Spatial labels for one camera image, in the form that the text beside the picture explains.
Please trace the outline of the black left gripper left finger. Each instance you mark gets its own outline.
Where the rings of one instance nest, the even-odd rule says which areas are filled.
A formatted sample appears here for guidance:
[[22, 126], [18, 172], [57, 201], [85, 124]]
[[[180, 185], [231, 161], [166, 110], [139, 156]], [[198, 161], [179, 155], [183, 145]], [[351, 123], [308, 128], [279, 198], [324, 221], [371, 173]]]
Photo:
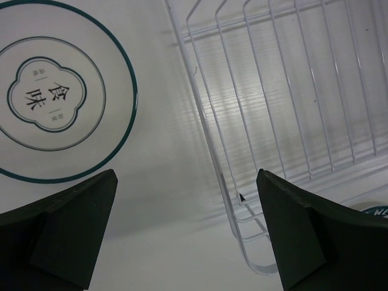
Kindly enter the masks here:
[[1, 290], [87, 290], [115, 200], [105, 170], [1, 214]]

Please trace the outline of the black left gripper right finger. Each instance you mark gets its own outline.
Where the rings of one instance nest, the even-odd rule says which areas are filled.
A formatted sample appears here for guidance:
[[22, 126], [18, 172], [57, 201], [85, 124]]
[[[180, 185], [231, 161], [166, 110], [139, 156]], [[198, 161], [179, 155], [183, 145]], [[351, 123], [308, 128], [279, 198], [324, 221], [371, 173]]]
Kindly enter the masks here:
[[342, 206], [264, 169], [256, 185], [284, 290], [387, 290], [387, 216]]

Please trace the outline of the white plate green clover design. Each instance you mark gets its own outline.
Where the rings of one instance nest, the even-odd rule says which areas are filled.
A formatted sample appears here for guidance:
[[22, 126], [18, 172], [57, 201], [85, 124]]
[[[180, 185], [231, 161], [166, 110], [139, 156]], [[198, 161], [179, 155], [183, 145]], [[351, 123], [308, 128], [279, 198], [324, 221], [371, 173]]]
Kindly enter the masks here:
[[105, 166], [138, 109], [130, 58], [97, 19], [58, 1], [1, 3], [1, 174], [57, 184]]

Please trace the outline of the white wire dish rack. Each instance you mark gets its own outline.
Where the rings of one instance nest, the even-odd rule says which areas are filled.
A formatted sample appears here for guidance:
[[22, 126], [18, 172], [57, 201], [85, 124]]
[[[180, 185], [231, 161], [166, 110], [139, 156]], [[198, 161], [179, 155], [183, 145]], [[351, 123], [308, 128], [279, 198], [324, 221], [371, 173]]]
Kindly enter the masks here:
[[386, 216], [386, 1], [166, 6], [223, 209], [253, 272], [277, 272], [260, 169]]

